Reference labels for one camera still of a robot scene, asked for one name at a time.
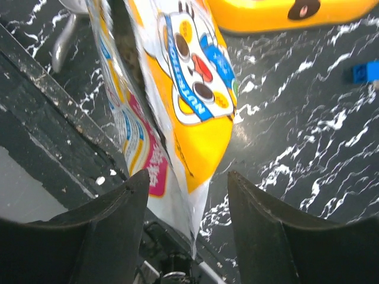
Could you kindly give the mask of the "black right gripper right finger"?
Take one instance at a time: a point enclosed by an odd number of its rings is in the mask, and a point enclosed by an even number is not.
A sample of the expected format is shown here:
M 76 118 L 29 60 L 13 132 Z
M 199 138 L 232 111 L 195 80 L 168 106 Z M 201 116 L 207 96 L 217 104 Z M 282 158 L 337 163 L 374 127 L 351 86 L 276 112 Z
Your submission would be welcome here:
M 338 224 L 227 177 L 242 283 L 377 283 L 378 217 Z

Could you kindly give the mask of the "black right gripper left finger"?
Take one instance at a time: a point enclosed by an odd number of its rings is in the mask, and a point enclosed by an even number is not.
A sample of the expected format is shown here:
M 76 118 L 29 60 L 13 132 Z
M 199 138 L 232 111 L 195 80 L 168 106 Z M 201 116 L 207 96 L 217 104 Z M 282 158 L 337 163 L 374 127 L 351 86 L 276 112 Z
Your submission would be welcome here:
M 2 283 L 132 283 L 149 174 L 49 221 L 1 220 Z

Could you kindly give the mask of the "pink white pet food bag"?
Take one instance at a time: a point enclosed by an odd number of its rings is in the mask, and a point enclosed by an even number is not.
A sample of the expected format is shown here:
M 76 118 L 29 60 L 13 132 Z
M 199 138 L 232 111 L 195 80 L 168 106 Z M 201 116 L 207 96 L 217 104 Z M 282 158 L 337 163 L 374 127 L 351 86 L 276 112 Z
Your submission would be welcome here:
M 144 89 L 116 46 L 116 7 L 86 3 L 130 175 L 149 173 L 148 208 L 195 244 L 229 144 L 237 80 L 206 1 L 124 1 Z

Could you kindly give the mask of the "silver metal scoop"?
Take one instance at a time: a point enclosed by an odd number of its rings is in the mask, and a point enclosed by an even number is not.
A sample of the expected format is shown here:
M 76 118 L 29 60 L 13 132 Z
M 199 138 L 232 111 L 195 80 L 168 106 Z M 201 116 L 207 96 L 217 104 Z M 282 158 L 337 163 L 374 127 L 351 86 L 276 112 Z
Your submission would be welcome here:
M 59 2 L 69 11 L 70 15 L 63 31 L 53 46 L 52 69 L 56 73 L 59 73 L 64 65 L 77 28 L 80 26 L 82 20 L 89 15 L 86 1 L 84 0 L 59 0 Z

